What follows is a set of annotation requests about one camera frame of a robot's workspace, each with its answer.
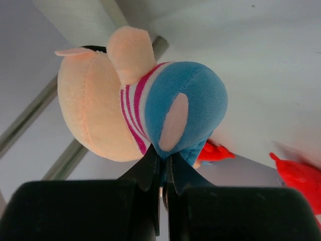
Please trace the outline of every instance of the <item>red plush toy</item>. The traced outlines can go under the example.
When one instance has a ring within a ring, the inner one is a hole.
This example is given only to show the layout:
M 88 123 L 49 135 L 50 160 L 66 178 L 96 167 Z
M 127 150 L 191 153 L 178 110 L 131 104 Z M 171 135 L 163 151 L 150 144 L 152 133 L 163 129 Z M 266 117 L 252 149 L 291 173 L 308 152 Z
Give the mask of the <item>red plush toy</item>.
M 274 153 L 270 153 L 270 157 L 285 184 L 305 196 L 321 228 L 321 171 L 305 163 L 281 160 Z
M 235 155 L 227 150 L 225 147 L 216 146 L 210 140 L 207 140 L 201 153 L 199 154 L 197 161 L 194 164 L 194 168 L 199 168 L 202 162 L 218 162 L 226 158 L 235 158 Z

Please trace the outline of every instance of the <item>doll's ear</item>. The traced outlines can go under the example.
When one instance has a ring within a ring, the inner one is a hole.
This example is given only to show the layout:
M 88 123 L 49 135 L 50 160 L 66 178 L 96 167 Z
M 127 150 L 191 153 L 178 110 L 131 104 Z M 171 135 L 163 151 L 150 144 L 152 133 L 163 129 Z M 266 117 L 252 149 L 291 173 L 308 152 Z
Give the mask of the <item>doll's ear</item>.
M 180 141 L 187 124 L 188 112 L 188 98 L 185 94 L 179 93 L 165 117 L 162 134 L 158 142 L 163 151 L 171 151 Z
M 107 54 L 123 87 L 138 82 L 156 65 L 148 32 L 129 26 L 112 34 Z
M 73 49 L 66 49 L 66 50 L 57 50 L 55 54 L 57 56 L 76 56 L 82 54 L 94 53 L 94 51 L 86 48 L 73 48 Z

